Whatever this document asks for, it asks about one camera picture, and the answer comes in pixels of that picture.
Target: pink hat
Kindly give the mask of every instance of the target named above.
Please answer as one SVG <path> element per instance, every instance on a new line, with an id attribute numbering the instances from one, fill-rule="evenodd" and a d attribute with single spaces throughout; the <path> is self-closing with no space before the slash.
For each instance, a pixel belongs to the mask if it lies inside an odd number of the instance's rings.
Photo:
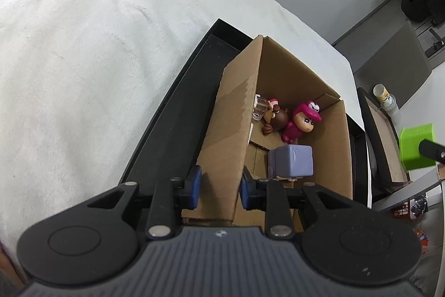
<path id="1" fill-rule="evenodd" d="M 306 102 L 304 104 L 299 104 L 295 108 L 295 110 L 292 113 L 292 118 L 294 118 L 294 116 L 297 113 L 303 112 L 307 117 L 311 118 L 315 122 L 320 122 L 321 121 L 321 116 L 318 113 L 319 111 L 320 111 L 319 105 L 317 105 L 313 101 L 308 101 L 308 102 Z"/>

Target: metal screw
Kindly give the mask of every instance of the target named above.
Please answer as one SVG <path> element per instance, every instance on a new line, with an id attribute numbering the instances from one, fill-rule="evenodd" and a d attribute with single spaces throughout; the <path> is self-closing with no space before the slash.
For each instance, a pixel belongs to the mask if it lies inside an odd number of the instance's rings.
<path id="1" fill-rule="evenodd" d="M 270 232 L 274 237 L 287 237 L 292 233 L 292 229 L 287 225 L 274 225 Z"/>
<path id="2" fill-rule="evenodd" d="M 148 234 L 152 237 L 165 237 L 170 234 L 171 229 L 166 225 L 153 225 L 149 230 Z"/>
<path id="3" fill-rule="evenodd" d="M 182 186 L 184 185 L 184 180 L 182 178 L 180 178 L 179 176 L 171 177 L 170 181 L 172 182 L 174 189 L 182 188 Z"/>

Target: purple block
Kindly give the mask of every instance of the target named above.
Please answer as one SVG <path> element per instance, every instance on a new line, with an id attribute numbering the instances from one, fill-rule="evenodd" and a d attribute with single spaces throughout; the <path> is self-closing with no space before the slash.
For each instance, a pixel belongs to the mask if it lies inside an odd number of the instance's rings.
<path id="1" fill-rule="evenodd" d="M 307 145 L 284 145 L 268 153 L 268 178 L 301 178 L 314 174 L 312 148 Z"/>

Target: cardboard flap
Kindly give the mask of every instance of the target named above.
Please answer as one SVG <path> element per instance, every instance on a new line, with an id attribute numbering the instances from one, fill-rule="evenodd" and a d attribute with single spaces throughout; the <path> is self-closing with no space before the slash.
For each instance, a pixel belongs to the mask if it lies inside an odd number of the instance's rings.
<path id="1" fill-rule="evenodd" d="M 312 146 L 314 176 L 295 181 L 295 186 L 314 181 L 352 199 L 351 146 L 344 102 L 336 102 L 320 115 L 323 120 L 298 140 L 299 144 Z"/>
<path id="2" fill-rule="evenodd" d="M 399 145 L 395 139 L 391 124 L 380 110 L 376 110 L 369 100 L 367 100 L 367 102 L 369 105 L 369 111 L 374 119 L 375 126 L 377 127 L 377 131 L 382 142 L 383 150 L 388 162 L 391 180 L 394 183 L 406 183 L 408 181 L 408 175 L 404 171 L 403 165 L 400 161 Z"/>
<path id="3" fill-rule="evenodd" d="M 324 95 L 320 96 L 316 100 L 313 100 L 317 105 L 320 107 L 320 111 L 323 111 L 327 109 L 329 106 L 332 106 L 335 104 L 335 102 L 338 102 L 338 98 L 335 98 L 331 95 L 328 95 L 325 93 Z"/>
<path id="4" fill-rule="evenodd" d="M 291 112 L 298 104 L 315 100 L 320 95 L 328 94 L 340 99 L 337 92 L 297 57 L 272 38 L 264 38 L 257 93 L 266 99 L 277 98 L 279 95 L 280 106 L 288 107 Z M 302 97 L 296 100 L 296 94 Z"/>
<path id="5" fill-rule="evenodd" d="M 273 131 L 269 135 L 264 136 L 261 128 L 263 123 L 261 121 L 254 121 L 252 135 L 250 141 L 255 145 L 261 146 L 266 150 L 272 150 L 279 146 L 287 145 L 281 140 L 281 134 L 278 131 Z"/>
<path id="6" fill-rule="evenodd" d="M 439 180 L 444 180 L 445 179 L 445 165 L 439 163 L 437 165 L 437 172 L 439 174 Z"/>
<path id="7" fill-rule="evenodd" d="M 263 37 L 258 36 L 223 72 L 197 165 L 201 196 L 183 217 L 232 220 L 248 147 Z"/>

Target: plastic bottle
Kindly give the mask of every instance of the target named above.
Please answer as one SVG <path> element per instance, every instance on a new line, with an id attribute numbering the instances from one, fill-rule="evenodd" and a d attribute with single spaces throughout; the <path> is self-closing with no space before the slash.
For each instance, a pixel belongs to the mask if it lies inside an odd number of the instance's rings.
<path id="1" fill-rule="evenodd" d="M 402 115 L 400 114 L 399 106 L 395 101 L 394 95 L 391 95 L 382 84 L 375 85 L 373 93 L 382 105 L 382 109 L 385 110 L 391 118 L 393 124 L 399 124 L 402 121 Z"/>

